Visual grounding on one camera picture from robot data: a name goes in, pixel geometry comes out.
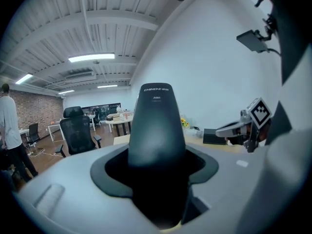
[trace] white shirt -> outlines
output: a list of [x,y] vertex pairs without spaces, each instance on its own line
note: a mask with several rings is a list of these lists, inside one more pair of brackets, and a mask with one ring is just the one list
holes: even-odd
[[13,149],[22,144],[15,102],[9,96],[0,98],[0,125],[5,127],[7,149]]

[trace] black cable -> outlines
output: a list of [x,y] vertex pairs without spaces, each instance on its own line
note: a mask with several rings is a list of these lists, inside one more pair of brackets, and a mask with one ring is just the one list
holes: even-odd
[[280,57],[282,56],[277,50],[275,49],[268,49],[269,52],[277,53]]

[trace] white wall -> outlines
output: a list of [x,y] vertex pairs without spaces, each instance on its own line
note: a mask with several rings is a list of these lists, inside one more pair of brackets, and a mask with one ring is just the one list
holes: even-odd
[[[196,0],[164,31],[132,80],[134,108],[142,84],[172,85],[180,113],[201,128],[239,119],[239,112],[263,97],[274,112],[281,87],[274,53],[251,52],[236,36],[259,29],[260,9],[251,0]],[[277,48],[276,41],[270,47]]]
[[92,91],[85,94],[68,95],[66,97],[66,107],[89,107],[96,105],[121,103],[122,109],[129,109],[130,91],[123,90],[106,90]]

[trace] ceiling light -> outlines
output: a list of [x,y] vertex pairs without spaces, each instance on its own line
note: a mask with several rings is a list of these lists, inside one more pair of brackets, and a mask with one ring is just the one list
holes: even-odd
[[70,57],[70,62],[82,61],[82,60],[100,60],[100,59],[115,59],[115,54],[92,54],[83,55],[78,57]]
[[61,94],[66,94],[66,93],[69,93],[69,92],[74,92],[74,90],[69,90],[69,91],[65,91],[65,92],[60,92],[59,95],[61,95]]
[[108,86],[99,86],[97,88],[110,88],[110,87],[117,87],[118,85],[108,85]]
[[21,84],[22,82],[26,81],[27,79],[29,79],[30,77],[32,77],[33,75],[27,74],[25,75],[23,78],[19,79],[17,82],[15,82],[15,84]]

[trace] black box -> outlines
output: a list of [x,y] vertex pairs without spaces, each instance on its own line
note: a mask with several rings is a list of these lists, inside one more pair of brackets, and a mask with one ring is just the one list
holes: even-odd
[[205,129],[203,143],[214,145],[226,145],[225,138],[216,136],[215,131],[216,129]]

